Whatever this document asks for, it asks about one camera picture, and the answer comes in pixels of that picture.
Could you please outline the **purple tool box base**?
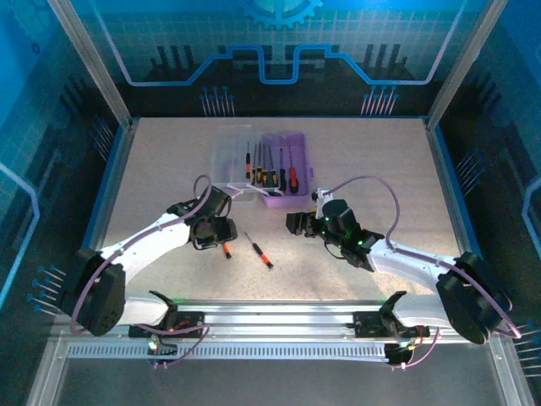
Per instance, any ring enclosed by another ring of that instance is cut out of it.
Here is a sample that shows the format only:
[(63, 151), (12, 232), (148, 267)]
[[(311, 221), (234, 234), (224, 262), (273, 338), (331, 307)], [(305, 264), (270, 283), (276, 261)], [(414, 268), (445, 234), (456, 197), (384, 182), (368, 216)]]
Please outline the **purple tool box base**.
[(304, 133), (278, 131), (262, 135), (261, 141), (270, 144), (278, 171), (279, 189), (283, 196), (263, 195), (267, 208), (293, 208), (309, 203), (312, 193), (313, 170), (308, 159), (308, 144)]

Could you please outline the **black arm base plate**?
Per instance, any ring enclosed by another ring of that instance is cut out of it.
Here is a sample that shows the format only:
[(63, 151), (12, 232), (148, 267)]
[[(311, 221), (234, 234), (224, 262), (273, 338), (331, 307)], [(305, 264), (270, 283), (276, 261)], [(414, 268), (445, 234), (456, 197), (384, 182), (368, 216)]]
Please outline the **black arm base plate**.
[[(160, 324), (149, 326), (149, 328), (160, 331), (176, 332), (202, 326), (204, 322), (204, 312), (178, 311), (175, 314), (167, 315)], [(150, 338), (152, 334), (153, 332), (142, 329), (139, 326), (131, 326), (128, 330), (128, 336), (131, 338)]]
[(395, 316), (380, 312), (354, 312), (352, 328), (356, 337), (363, 338), (429, 338), (430, 330), (426, 326), (407, 327)]

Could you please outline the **aluminium frame post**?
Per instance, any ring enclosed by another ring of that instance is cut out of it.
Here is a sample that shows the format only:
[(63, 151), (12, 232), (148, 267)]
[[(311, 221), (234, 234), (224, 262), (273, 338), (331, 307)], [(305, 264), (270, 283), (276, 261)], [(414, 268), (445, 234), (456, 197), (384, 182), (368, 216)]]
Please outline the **aluminium frame post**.
[(133, 125), (132, 116), (71, 1), (47, 0), (47, 3), (72, 42), (118, 124), (124, 130), (130, 131)]
[(450, 106), (452, 99), (459, 90), (473, 63), (477, 60), (481, 49), (494, 29), (507, 3), (508, 0), (486, 0), (482, 12), (478, 16), (472, 31), (429, 110), (425, 123), (425, 128), (429, 132), (434, 132), (437, 124)]

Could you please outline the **aluminium mounting rail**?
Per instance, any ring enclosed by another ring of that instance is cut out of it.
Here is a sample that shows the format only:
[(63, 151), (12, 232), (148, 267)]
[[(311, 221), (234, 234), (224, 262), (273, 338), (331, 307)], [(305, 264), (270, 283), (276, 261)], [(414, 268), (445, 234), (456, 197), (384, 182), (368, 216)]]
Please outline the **aluminium mounting rail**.
[[(440, 332), (445, 336), (467, 341), (449, 328), (429, 327), (429, 338), (363, 338), (356, 337), (352, 328), (354, 312), (379, 312), (384, 304), (360, 301), (338, 302), (185, 302), (177, 303), (181, 311), (205, 313), (204, 332), (219, 338), (241, 341), (256, 339), (293, 339), (300, 341), (331, 340), (344, 337), (374, 342), (400, 342), (409, 339), (431, 339)], [(109, 333), (129, 330), (115, 326)], [(164, 337), (170, 340), (198, 337)]]

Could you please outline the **small LED control board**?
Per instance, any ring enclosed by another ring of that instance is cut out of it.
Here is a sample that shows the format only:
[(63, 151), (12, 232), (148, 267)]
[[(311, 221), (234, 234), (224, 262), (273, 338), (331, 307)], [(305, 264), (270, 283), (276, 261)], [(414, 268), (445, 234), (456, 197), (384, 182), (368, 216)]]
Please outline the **small LED control board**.
[[(171, 343), (166, 343), (161, 336), (152, 334), (150, 341), (148, 342), (148, 355), (176, 355), (178, 353), (178, 346)], [(171, 359), (148, 359), (151, 367), (154, 370), (162, 368), (167, 369), (169, 362), (172, 362)]]
[(393, 343), (385, 345), (385, 357), (392, 370), (405, 370), (414, 366), (413, 361), (416, 345), (410, 343)]

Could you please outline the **clear tool box lid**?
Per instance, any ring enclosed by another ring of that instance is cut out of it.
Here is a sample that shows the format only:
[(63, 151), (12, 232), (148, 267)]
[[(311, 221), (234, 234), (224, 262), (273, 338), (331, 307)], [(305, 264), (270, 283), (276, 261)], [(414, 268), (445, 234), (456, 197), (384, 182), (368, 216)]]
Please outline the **clear tool box lid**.
[(251, 125), (222, 125), (217, 128), (210, 159), (210, 177), (217, 188), (232, 197), (238, 206), (253, 204), (258, 192), (248, 186), (252, 174), (247, 168), (254, 163), (254, 150), (260, 135)]

